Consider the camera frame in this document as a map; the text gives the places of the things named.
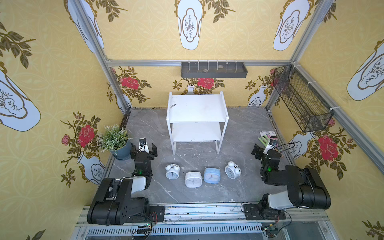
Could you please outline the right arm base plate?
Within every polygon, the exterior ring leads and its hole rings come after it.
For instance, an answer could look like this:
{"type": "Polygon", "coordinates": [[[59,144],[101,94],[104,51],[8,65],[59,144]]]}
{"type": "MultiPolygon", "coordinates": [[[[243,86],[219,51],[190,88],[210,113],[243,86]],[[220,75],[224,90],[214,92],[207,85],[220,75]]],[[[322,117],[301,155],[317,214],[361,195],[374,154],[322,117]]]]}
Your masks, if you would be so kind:
{"type": "Polygon", "coordinates": [[[287,218],[282,210],[275,210],[269,205],[263,204],[243,204],[242,211],[247,221],[272,220],[277,222],[287,218]]]}

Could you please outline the white square alarm clock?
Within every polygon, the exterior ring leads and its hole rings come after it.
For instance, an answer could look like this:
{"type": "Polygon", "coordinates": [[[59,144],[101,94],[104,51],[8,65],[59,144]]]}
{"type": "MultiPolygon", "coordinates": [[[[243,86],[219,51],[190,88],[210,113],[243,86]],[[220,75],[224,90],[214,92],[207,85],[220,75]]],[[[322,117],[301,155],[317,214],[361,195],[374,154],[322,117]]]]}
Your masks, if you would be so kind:
{"type": "Polygon", "coordinates": [[[202,185],[202,175],[200,172],[188,172],[185,175],[185,185],[187,188],[198,188],[202,185]]]}

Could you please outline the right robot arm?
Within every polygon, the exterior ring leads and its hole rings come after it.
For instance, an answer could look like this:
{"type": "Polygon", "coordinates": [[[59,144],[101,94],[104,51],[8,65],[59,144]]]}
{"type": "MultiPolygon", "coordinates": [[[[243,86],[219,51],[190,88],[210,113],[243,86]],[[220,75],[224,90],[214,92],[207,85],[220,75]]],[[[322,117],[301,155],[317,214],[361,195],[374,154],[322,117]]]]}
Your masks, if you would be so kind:
{"type": "Polygon", "coordinates": [[[291,208],[327,210],[331,197],[319,173],[311,168],[287,165],[279,170],[282,154],[271,148],[265,151],[255,144],[252,155],[262,163],[260,175],[266,185],[286,187],[277,194],[265,194],[258,203],[259,211],[281,211],[291,208]]]}

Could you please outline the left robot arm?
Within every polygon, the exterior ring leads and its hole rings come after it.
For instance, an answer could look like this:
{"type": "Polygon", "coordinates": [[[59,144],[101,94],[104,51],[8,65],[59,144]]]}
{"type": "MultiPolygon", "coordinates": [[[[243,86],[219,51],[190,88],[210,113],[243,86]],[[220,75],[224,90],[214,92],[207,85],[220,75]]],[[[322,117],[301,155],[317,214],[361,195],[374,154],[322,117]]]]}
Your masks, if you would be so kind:
{"type": "Polygon", "coordinates": [[[132,145],[131,158],[135,170],[131,177],[121,179],[104,178],[99,184],[88,210],[87,222],[91,225],[123,225],[147,221],[150,203],[147,198],[133,198],[132,194],[146,190],[151,183],[153,171],[151,161],[158,156],[157,147],[147,139],[139,139],[139,148],[132,145]]]}

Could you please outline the blue square alarm clock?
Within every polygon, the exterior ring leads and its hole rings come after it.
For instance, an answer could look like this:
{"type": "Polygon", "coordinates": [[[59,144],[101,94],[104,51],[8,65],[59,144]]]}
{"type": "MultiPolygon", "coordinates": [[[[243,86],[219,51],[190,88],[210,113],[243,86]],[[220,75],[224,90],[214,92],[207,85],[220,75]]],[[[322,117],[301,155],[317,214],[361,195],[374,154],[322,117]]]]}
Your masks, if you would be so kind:
{"type": "Polygon", "coordinates": [[[217,168],[206,168],[204,171],[204,182],[218,184],[221,180],[221,172],[217,168]]]}

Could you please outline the white twin-bell alarm clock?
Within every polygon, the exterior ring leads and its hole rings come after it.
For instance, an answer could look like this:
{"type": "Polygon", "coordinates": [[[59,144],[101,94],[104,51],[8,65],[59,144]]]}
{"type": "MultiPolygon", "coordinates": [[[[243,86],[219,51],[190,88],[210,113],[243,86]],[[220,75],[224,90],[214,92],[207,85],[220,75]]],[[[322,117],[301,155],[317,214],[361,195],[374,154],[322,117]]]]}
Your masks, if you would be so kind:
{"type": "Polygon", "coordinates": [[[230,179],[235,180],[241,175],[241,169],[236,163],[229,161],[225,166],[225,173],[230,179]]]}
{"type": "Polygon", "coordinates": [[[180,176],[180,166],[177,164],[168,164],[165,167],[166,177],[170,180],[176,180],[180,176]]]}

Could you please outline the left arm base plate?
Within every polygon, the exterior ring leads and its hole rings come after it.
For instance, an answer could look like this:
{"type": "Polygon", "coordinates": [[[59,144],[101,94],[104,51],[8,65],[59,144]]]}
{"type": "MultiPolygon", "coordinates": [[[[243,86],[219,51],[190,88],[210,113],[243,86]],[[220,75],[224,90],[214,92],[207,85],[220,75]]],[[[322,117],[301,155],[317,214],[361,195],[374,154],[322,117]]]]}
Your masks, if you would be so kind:
{"type": "Polygon", "coordinates": [[[145,214],[142,222],[145,223],[162,223],[165,219],[165,206],[150,206],[149,211],[145,214]]]}

